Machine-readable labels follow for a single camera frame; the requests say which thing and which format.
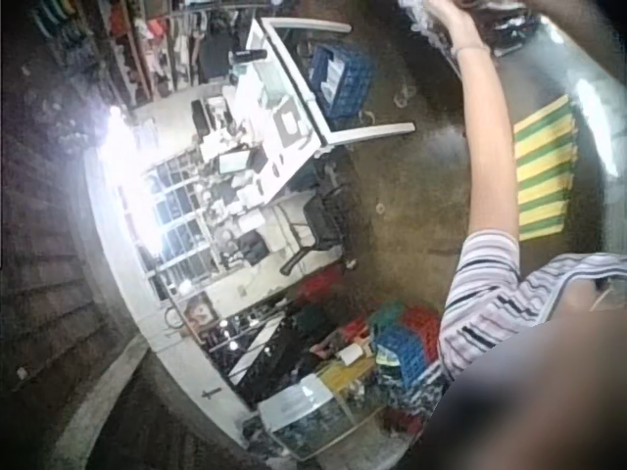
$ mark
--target white wall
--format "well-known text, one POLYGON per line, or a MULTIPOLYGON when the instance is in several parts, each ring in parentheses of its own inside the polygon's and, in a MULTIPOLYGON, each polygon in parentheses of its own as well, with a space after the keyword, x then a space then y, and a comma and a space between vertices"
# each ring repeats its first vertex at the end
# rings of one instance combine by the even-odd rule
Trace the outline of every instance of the white wall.
POLYGON ((231 439, 242 445, 242 420, 250 416, 244 402, 230 390, 191 338, 181 339, 164 321, 164 309, 153 294, 116 200, 95 151, 84 156, 88 197, 102 249, 120 293, 140 332, 183 391, 231 439), (204 392, 220 388, 211 399, 204 392))
POLYGON ((154 154, 153 163, 169 159, 192 145, 196 135, 192 101, 219 95, 223 85, 223 81, 217 81, 190 87, 135 110, 138 122, 155 120, 159 151, 154 154))
MULTIPOLYGON (((85 154, 86 190, 98 236, 101 241, 101 257, 107 259, 118 284, 120 295, 151 349, 199 408, 209 416, 229 437, 242 445, 241 422, 250 416, 246 404, 228 387, 212 363, 191 338, 181 339, 169 329, 164 320, 165 308, 159 303, 141 265, 139 255, 128 233, 121 205, 108 184, 105 171, 96 151, 85 154), (204 392, 220 388, 211 399, 204 392)), ((281 206, 294 222, 303 222, 303 205, 312 193, 298 194, 283 201, 281 206)), ((255 267, 240 269, 207 288, 207 292, 220 316, 228 316, 255 304, 271 294, 301 280, 306 274, 338 259, 339 248, 320 253, 310 253, 289 277, 279 273, 280 266, 297 250, 294 238, 287 229, 282 212, 263 208, 265 225, 260 233, 265 237, 270 256, 255 267)), ((304 243, 312 241, 311 232, 301 229, 304 243)))

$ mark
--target bright light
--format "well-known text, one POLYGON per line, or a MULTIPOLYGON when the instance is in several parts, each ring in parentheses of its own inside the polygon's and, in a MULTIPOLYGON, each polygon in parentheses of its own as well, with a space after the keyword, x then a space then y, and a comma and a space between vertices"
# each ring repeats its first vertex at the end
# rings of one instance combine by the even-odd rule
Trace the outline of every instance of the bright light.
POLYGON ((189 279, 185 279, 183 282, 180 283, 180 286, 178 286, 178 292, 179 294, 184 296, 192 292, 193 287, 194 285, 192 284, 192 281, 190 281, 189 279))
POLYGON ((599 98, 595 87, 584 79, 577 82, 575 90, 579 95, 581 111, 595 138, 597 152, 605 171, 611 176, 618 177, 618 168, 614 162, 614 152, 611 148, 611 127, 603 110, 601 98, 599 98))
POLYGON ((153 213, 150 191, 141 176, 144 156, 137 149, 121 109, 113 106, 110 114, 107 138, 99 149, 99 157, 112 184, 121 186, 124 191, 137 236, 156 257, 163 249, 163 240, 153 213))
POLYGON ((550 28, 549 28, 549 36, 551 37, 551 40, 555 44, 563 44, 564 43, 564 38, 562 37, 561 34, 559 34, 557 32, 557 29, 555 29, 553 26, 550 26, 550 28))

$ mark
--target striped shirt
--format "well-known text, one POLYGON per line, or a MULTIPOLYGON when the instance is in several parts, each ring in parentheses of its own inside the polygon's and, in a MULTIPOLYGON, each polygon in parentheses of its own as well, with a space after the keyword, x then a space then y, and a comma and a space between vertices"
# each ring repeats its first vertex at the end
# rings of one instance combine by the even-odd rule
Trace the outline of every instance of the striped shirt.
POLYGON ((569 282, 627 278, 627 257, 596 254, 559 256, 522 280, 519 258, 518 242, 503 231, 464 242, 439 338, 452 378, 501 341, 549 320, 569 282))

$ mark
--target hand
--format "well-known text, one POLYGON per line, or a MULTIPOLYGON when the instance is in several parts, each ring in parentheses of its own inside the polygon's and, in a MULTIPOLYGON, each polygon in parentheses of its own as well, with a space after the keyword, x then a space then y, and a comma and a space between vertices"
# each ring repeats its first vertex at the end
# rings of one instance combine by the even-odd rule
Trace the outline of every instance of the hand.
POLYGON ((424 6, 449 30, 454 45, 482 42, 472 16, 458 8, 453 0, 424 0, 424 6))
POLYGON ((448 29, 469 18, 469 14, 458 8, 453 0, 424 0, 424 7, 448 29))

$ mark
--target desk leg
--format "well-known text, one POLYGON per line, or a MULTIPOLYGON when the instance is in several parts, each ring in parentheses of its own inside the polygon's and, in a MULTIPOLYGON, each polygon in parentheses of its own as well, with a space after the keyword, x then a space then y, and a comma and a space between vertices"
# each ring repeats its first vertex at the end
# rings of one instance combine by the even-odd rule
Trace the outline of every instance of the desk leg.
POLYGON ((373 125, 371 127, 359 127, 357 129, 340 130, 331 132, 327 136, 328 145, 346 145, 363 140, 391 137, 393 135, 409 134, 415 131, 412 122, 400 124, 373 125))
POLYGON ((316 29, 318 31, 343 32, 348 34, 353 30, 350 24, 325 22, 323 20, 308 20, 306 18, 262 18, 265 25, 272 27, 290 27, 293 29, 316 29))

